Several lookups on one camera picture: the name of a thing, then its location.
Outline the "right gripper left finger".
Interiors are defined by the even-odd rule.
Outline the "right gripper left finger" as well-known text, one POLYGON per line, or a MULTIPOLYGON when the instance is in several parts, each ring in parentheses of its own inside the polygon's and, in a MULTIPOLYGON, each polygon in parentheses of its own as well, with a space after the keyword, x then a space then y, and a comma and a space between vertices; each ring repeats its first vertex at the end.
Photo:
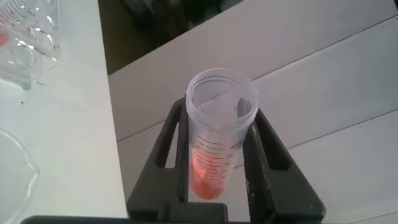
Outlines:
POLYGON ((167 203, 184 203, 188 199, 189 131, 185 98, 170 109, 154 147, 131 192, 127 212, 131 220, 155 220, 167 203), (175 166, 166 168, 175 131, 178 131, 175 166))

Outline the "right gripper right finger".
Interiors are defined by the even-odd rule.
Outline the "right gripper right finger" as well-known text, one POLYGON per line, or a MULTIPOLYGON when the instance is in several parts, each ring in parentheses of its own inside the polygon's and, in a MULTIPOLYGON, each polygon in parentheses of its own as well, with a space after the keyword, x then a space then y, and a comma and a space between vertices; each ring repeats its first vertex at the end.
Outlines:
POLYGON ((251 223, 320 223, 325 206, 262 111, 243 142, 251 223))

